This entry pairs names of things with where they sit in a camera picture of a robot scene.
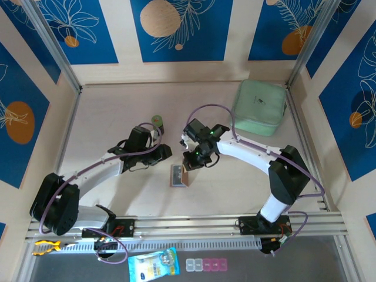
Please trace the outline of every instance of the small box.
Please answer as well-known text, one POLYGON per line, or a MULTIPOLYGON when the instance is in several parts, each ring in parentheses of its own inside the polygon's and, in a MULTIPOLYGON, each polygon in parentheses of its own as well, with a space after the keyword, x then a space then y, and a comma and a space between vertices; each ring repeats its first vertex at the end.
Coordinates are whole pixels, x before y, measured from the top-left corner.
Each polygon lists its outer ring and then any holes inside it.
POLYGON ((202 272, 204 270, 203 264, 202 264, 202 258, 195 258, 194 259, 194 270, 196 272, 202 272))
POLYGON ((193 258, 186 259, 186 270, 187 272, 194 272, 194 259, 193 258))
POLYGON ((286 90, 281 86, 255 80, 243 80, 232 111, 235 127, 263 136, 271 136, 279 127, 286 109, 286 90))
POLYGON ((171 165, 170 187, 188 187, 188 172, 182 164, 171 165))

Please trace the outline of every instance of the cable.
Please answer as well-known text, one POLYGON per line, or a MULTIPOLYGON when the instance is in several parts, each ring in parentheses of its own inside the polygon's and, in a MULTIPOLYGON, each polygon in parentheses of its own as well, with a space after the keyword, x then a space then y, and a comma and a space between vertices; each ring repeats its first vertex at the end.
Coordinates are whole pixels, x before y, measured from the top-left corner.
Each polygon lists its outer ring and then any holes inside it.
POLYGON ((275 256, 276 253, 278 253, 281 249, 283 249, 288 244, 288 242, 292 241, 300 233, 300 231, 303 229, 303 227, 307 224, 308 214, 306 212, 303 212, 303 211, 302 212, 300 212, 300 211, 298 211, 298 212, 297 211, 295 211, 295 212, 294 211, 292 211, 292 212, 288 211, 287 214, 289 214, 289 213, 303 214, 303 215, 305 215, 305 219, 304 219, 303 223, 301 224, 301 226, 298 228, 298 230, 296 230, 296 232, 293 235, 291 235, 291 237, 286 241, 286 243, 282 244, 281 247, 278 250, 271 253, 272 256, 275 256))
POLYGON ((281 237, 283 237, 283 235, 284 235, 284 229, 283 229, 283 226, 281 226, 280 224, 278 224, 278 226, 281 228, 281 237))
POLYGON ((218 164, 219 159, 220 159, 220 156, 219 156, 217 153, 216 153, 216 156, 217 156, 217 160, 216 160, 212 165, 207 166, 207 165, 205 164, 205 167, 206 167, 207 169, 209 169, 209 168, 215 166, 216 164, 218 164))
POLYGON ((192 116, 198 110, 200 110, 202 108, 205 108, 205 107, 209 107, 209 106, 220 107, 220 108, 225 109, 226 111, 229 112, 229 114, 231 115, 231 120, 232 120, 231 131, 233 133, 234 138, 237 140, 237 142, 239 142, 241 144, 244 144, 244 145, 246 145, 248 147, 251 147, 253 149, 256 149, 258 151, 261 151, 263 153, 266 153, 268 155, 271 155, 272 157, 280 158, 281 160, 284 160, 286 163, 292 165, 297 170, 299 170, 301 173, 303 173, 305 176, 307 176, 310 180, 312 180, 318 186, 318 188, 320 189, 320 193, 312 193, 312 194, 301 195, 301 196, 298 196, 299 199, 300 198, 306 198, 306 197, 323 197, 325 195, 325 190, 324 190, 324 187, 321 185, 321 183, 315 177, 313 177, 309 172, 307 172, 305 169, 303 169, 298 164, 294 163, 292 160, 290 160, 290 159, 288 159, 288 158, 286 158, 284 156, 281 156, 280 154, 274 153, 272 151, 268 151, 267 149, 265 149, 265 148, 263 148, 263 147, 261 147, 259 145, 256 145, 254 143, 250 143, 248 141, 241 140, 240 137, 235 132, 235 115, 234 115, 234 113, 228 107, 220 105, 220 104, 206 104, 206 105, 202 105, 202 106, 198 107, 197 109, 195 109, 194 111, 192 111, 192 113, 188 117, 186 125, 188 125, 188 123, 190 122, 192 116))
POLYGON ((40 220, 40 223, 39 223, 39 232, 40 234, 48 234, 50 233, 51 231, 44 231, 43 230, 43 224, 45 222, 45 219, 46 219, 46 216, 48 214, 48 211, 49 209, 51 208, 51 205, 53 203, 53 201, 56 199, 56 197, 58 196, 58 194, 68 185, 69 182, 75 180, 77 177, 83 175, 84 173, 96 168, 97 166, 101 165, 101 164, 104 164, 106 162, 109 162, 110 160, 115 160, 115 159, 119 159, 121 157, 128 157, 128 156, 140 156, 140 155, 145 155, 145 154, 149 154, 151 153, 152 151, 156 150, 159 145, 161 144, 162 142, 162 133, 160 131, 160 129, 153 125, 152 123, 149 123, 149 122, 144 122, 144 123, 141 123, 139 124, 139 126, 142 126, 142 125, 151 125, 153 126, 154 128, 157 129, 158 133, 159 133, 159 140, 158 140, 158 143, 156 146, 154 146, 153 148, 149 149, 149 150, 146 150, 146 151, 143 151, 143 152, 136 152, 136 153, 125 153, 125 154, 121 154, 121 155, 117 155, 117 156, 113 156, 113 157, 108 157, 107 159, 105 159, 104 161, 100 160, 94 164, 92 164, 91 166, 88 166, 87 168, 79 171, 77 174, 71 176, 70 178, 68 178, 67 180, 65 180, 65 182, 56 190, 56 192, 52 195, 50 201, 48 202, 48 204, 46 205, 46 208, 45 208, 45 211, 43 212, 43 215, 41 217, 41 220, 40 220))
POLYGON ((105 244, 104 244, 104 245, 100 246, 100 247, 97 249, 97 251, 95 252, 95 255, 97 256, 97 258, 98 258, 99 261, 101 261, 101 262, 103 262, 103 263, 107 263, 107 264, 120 264, 120 263, 125 262, 125 261, 128 259, 128 250, 127 250, 126 246, 125 246, 125 245, 124 245, 119 239, 117 239, 116 237, 112 236, 111 234, 108 234, 107 232, 104 232, 104 231, 101 230, 101 229, 96 229, 96 228, 86 228, 86 229, 88 229, 88 230, 90 230, 90 231, 93 231, 93 232, 95 232, 95 233, 98 233, 98 234, 100 234, 100 235, 103 235, 103 236, 106 236, 106 237, 111 238, 112 240, 116 241, 120 246, 122 246, 123 249, 124 249, 124 251, 125 251, 125 256, 124 256, 124 258, 123 258, 122 260, 119 260, 119 261, 108 261, 108 260, 104 260, 104 259, 101 258, 100 255, 99 255, 99 251, 103 248, 103 246, 105 246, 105 244))
POLYGON ((288 226, 288 225, 286 225, 286 224, 281 224, 280 227, 281 227, 281 226, 286 226, 286 228, 290 231, 290 233, 293 232, 293 229, 291 228, 291 226, 288 226))

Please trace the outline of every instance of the green object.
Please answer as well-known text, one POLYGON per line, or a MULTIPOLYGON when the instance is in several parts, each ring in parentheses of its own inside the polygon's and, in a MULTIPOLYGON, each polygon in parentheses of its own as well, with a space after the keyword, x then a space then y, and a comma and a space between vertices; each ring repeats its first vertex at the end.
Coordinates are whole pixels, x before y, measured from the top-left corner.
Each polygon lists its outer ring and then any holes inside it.
POLYGON ((163 125, 163 119, 161 116, 156 115, 152 117, 152 124, 154 124, 157 127, 161 127, 163 125))
POLYGON ((271 136, 280 125, 286 108, 286 90, 280 86, 243 80, 233 104, 235 127, 271 136))

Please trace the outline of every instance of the orange circle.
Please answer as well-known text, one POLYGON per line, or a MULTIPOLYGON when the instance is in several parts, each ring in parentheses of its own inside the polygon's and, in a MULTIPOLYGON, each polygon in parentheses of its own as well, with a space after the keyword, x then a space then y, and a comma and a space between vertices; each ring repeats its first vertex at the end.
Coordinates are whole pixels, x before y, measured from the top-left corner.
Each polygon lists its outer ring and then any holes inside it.
POLYGON ((350 125, 353 128, 359 128, 362 125, 362 115, 358 112, 354 112, 350 116, 350 125))
POLYGON ((283 39, 282 52, 288 56, 298 55, 305 41, 307 40, 311 32, 311 29, 312 29, 312 26, 305 25, 305 26, 302 26, 300 29, 290 32, 283 39))
POLYGON ((175 49, 178 50, 178 51, 183 50, 183 45, 182 44, 176 44, 175 49))
POLYGON ((76 48, 79 44, 77 38, 72 36, 67 36, 66 38, 64 38, 64 42, 71 48, 76 48))
POLYGON ((152 37, 174 34, 182 20, 177 9, 166 0, 150 1, 140 13, 141 26, 152 37))
POLYGON ((266 4, 269 6, 273 6, 278 3, 279 0, 266 0, 266 4))
POLYGON ((13 102, 7 109, 5 116, 10 120, 5 123, 6 132, 16 143, 25 145, 30 142, 34 134, 35 118, 32 109, 24 102, 13 102))

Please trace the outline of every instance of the wall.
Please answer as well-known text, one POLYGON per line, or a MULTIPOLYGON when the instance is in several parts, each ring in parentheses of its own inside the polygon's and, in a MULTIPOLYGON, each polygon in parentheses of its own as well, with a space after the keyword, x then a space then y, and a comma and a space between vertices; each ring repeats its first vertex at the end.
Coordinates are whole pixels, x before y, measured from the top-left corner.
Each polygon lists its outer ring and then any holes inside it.
MULTIPOLYGON (((63 3, 62 0, 50 2, 63 3)), ((62 19, 51 6, 46 9, 48 1, 37 3, 81 83, 101 84, 248 77, 285 81, 322 7, 316 3, 323 2, 64 1, 67 14, 78 10, 89 14, 84 21, 83 15, 75 14, 72 22, 62 19), (305 12, 310 5, 316 10, 308 16, 305 12), (62 22, 69 27, 59 27, 62 22)))
MULTIPOLYGON (((2 9, 0 9, 0 24, 1 43, 49 101, 49 109, 20 188, 17 189, 0 181, 0 222, 6 223, 0 242, 0 281, 8 282, 12 280, 13 272, 18 265, 31 219, 29 209, 36 192, 43 177, 57 165, 57 156, 76 95, 63 76, 60 76, 57 84, 54 83, 2 9)), ((19 84, 15 83, 15 89, 22 87, 19 84)), ((7 160, 0 157, 0 162, 7 160)))
POLYGON ((106 0, 100 3, 119 64, 73 65, 84 84, 240 80, 248 76, 281 81, 288 78, 294 66, 294 61, 248 61, 262 0, 233 2, 224 62, 143 63, 130 1, 106 0))
MULTIPOLYGON (((351 244, 367 281, 374 281, 376 242, 365 221, 365 216, 376 212, 374 187, 376 171, 351 181, 318 97, 375 20, 374 1, 362 0, 313 78, 311 79, 304 69, 292 88, 317 152, 316 157, 321 166, 325 189, 331 193, 335 204, 343 213, 351 244)), ((354 63, 354 68, 357 71, 358 62, 354 63)), ((342 83, 346 86, 347 79, 343 79, 342 83)), ((349 89, 343 91, 342 95, 345 97, 352 93, 349 89)))

